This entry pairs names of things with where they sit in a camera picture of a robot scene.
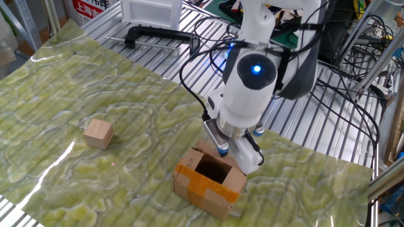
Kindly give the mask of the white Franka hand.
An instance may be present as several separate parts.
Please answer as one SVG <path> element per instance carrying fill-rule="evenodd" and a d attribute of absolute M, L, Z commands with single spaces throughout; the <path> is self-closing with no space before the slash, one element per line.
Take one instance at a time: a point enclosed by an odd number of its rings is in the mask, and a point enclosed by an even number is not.
<path fill-rule="evenodd" d="M 262 151 L 252 135 L 231 139 L 230 152 L 245 175 L 255 172 L 264 163 Z"/>

